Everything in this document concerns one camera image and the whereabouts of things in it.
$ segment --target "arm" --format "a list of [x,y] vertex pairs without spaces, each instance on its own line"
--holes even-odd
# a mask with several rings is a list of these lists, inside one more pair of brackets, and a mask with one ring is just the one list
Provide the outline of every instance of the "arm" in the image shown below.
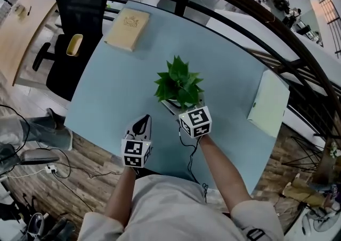
[[125,167],[113,193],[111,194],[104,215],[119,221],[126,227],[129,221],[136,174],[130,167]]
[[201,138],[200,146],[218,190],[230,212],[238,203],[252,200],[237,168],[208,135]]

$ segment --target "desk leg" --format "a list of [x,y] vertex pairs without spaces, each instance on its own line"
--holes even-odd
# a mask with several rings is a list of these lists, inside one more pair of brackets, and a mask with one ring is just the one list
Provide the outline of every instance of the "desk leg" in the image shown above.
[[26,79],[23,79],[23,78],[17,78],[15,83],[17,85],[24,85],[24,86],[34,87],[36,89],[49,90],[48,87],[45,84],[42,84],[42,83],[39,83],[39,82],[30,81],[30,80],[26,80]]
[[58,27],[49,23],[45,24],[45,27],[51,31],[53,31],[55,34],[58,32]]

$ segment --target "beige book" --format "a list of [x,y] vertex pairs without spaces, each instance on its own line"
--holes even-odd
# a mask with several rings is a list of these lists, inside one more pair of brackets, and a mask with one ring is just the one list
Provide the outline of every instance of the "beige book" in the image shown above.
[[148,13],[124,8],[115,18],[112,28],[105,38],[109,45],[128,51],[135,49],[135,44],[149,20]]

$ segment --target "sleeve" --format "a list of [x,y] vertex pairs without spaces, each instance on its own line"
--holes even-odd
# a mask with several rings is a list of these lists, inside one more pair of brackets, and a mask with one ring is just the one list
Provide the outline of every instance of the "sleeve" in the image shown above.
[[236,205],[231,218],[246,240],[282,241],[284,234],[276,211],[270,202],[244,201]]
[[100,213],[87,213],[84,216],[78,241],[116,241],[123,233],[123,225]]

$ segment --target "wooden desk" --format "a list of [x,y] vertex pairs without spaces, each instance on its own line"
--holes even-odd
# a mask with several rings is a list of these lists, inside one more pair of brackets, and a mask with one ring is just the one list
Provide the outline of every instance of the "wooden desk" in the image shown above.
[[12,86],[21,84],[47,88],[43,84],[20,78],[20,70],[30,45],[55,11],[56,1],[18,0],[17,3],[25,6],[24,11],[18,16],[12,10],[0,27],[0,71]]

